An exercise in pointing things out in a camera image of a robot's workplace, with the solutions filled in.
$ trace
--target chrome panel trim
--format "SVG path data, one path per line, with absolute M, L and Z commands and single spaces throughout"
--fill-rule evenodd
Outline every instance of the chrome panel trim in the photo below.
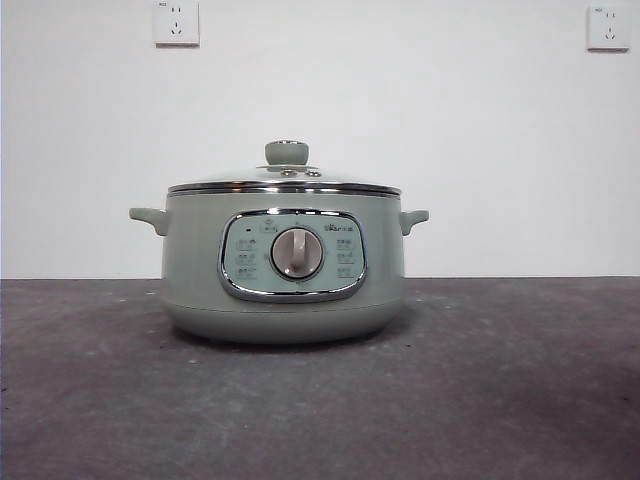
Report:
M 235 283 L 229 277 L 224 267 L 224 254 L 227 246 L 227 236 L 229 235 L 229 228 L 236 220 L 255 215 L 330 215 L 345 217 L 352 220 L 360 230 L 360 240 L 362 242 L 362 272 L 355 279 L 355 281 L 349 285 L 333 290 L 320 290 L 316 292 L 265 292 L 261 290 L 252 290 L 245 288 Z M 367 242 L 366 235 L 362 223 L 353 215 L 346 212 L 324 211 L 314 210 L 309 208 L 269 208 L 267 210 L 252 210 L 247 212 L 241 212 L 231 217 L 224 225 L 222 235 L 220 236 L 220 245 L 218 247 L 218 276 L 222 286 L 227 293 L 237 297 L 241 300 L 263 302 L 263 303 L 312 303 L 312 302 L 327 302 L 331 300 L 341 300 L 353 295 L 364 283 L 367 275 Z

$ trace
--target dark gray table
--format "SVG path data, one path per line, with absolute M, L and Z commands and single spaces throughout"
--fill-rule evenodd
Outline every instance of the dark gray table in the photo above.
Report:
M 287 348 L 158 288 L 2 283 L 4 479 L 640 478 L 640 278 L 410 280 L 378 335 Z

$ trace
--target white wall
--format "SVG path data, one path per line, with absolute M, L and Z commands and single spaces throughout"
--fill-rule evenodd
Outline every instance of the white wall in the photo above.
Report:
M 4 0 L 5 278 L 155 277 L 127 217 L 304 139 L 432 220 L 410 276 L 640 274 L 635 52 L 585 52 L 578 0 L 202 0 L 156 49 L 151 0 Z

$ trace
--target electrical socket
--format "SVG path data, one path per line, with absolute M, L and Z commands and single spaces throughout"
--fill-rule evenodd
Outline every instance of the electrical socket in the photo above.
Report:
M 161 0 L 153 4 L 153 39 L 156 45 L 200 44 L 198 2 Z
M 631 7 L 592 5 L 588 10 L 587 49 L 626 51 L 631 47 Z

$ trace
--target electric hot pot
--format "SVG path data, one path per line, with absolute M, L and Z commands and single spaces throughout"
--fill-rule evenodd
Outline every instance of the electric hot pot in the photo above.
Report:
M 336 340 L 381 329 L 402 306 L 402 236 L 429 218 L 400 190 L 265 147 L 267 165 L 169 188 L 166 211 L 129 216 L 164 237 L 162 302 L 175 325 L 235 342 Z

